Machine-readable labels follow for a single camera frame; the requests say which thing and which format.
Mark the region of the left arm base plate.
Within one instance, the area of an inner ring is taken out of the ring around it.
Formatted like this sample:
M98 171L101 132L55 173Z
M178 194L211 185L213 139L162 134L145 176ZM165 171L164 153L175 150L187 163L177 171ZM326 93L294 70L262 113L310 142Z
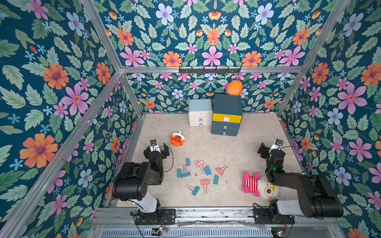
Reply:
M154 213L138 211L133 217L137 225L173 225L176 220L176 209L159 209Z

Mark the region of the pink binder clip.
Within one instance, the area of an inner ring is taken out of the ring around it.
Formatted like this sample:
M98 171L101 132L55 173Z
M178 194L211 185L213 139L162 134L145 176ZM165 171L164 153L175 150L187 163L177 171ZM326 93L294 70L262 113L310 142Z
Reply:
M200 180L200 184L203 187L203 194L208 194L207 188L210 185L210 180L209 179L202 179L202 180Z
M195 173L195 176L199 176L199 175L202 175L205 173L205 169L204 169L204 161L197 161L196 162L196 167L200 169L199 172Z
M216 168L215 171L220 175L220 176L223 176L225 174L225 170L228 168L227 165L223 166L223 167L219 167L219 168Z

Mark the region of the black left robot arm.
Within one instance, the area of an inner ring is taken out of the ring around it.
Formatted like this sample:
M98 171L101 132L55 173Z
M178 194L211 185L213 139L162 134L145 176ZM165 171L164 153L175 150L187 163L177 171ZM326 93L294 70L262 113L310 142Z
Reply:
M163 160L170 155L170 148L150 141L144 152L146 162L125 162L115 178L112 196L133 204L143 214L161 215L160 201L148 192L150 185L161 185L166 171Z

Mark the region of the teal binder clip bottom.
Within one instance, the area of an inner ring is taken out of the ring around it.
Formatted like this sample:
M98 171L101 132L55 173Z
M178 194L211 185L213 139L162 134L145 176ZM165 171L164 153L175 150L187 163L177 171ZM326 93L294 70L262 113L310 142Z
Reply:
M197 196L199 190L200 190L200 187L199 186L190 186L189 184L186 185L186 188L188 188L190 191L191 191L191 194L193 196Z

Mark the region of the dark teal drawer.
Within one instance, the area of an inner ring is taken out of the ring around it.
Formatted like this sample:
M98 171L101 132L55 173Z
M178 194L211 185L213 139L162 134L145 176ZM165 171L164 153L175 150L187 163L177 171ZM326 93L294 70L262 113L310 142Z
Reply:
M213 134L237 134L240 124L237 123L227 123L227 122L212 122L212 133Z

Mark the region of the yellow top drawer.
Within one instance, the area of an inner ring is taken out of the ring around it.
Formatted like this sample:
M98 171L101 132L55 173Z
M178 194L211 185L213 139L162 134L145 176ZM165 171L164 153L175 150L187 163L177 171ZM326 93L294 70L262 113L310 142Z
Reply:
M242 117L241 115L213 114L212 120L214 122L240 124Z

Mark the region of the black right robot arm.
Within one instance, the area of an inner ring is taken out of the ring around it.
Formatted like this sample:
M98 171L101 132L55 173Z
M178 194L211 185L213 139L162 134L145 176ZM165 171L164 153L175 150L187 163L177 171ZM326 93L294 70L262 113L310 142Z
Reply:
M287 173L283 169L285 152L283 141L276 140L272 147L263 143L258 154L266 160L265 174L270 184L294 189L296 199L276 200L269 206L268 217L304 216L307 218L340 218L344 210L336 192L325 176Z

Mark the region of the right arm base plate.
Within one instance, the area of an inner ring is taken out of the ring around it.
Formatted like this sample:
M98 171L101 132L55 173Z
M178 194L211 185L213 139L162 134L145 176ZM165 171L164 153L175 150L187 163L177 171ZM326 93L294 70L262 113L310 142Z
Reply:
M280 215L265 208L254 207L253 217L256 224L260 225L293 225L295 217L292 215Z

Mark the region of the pink binder clip bottom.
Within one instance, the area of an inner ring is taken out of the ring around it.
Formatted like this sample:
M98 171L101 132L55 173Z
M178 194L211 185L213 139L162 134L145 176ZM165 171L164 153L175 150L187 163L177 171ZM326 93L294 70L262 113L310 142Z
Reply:
M203 187L203 194L208 194L207 188L210 185L210 180L209 179L202 179L202 180L200 180L200 184Z

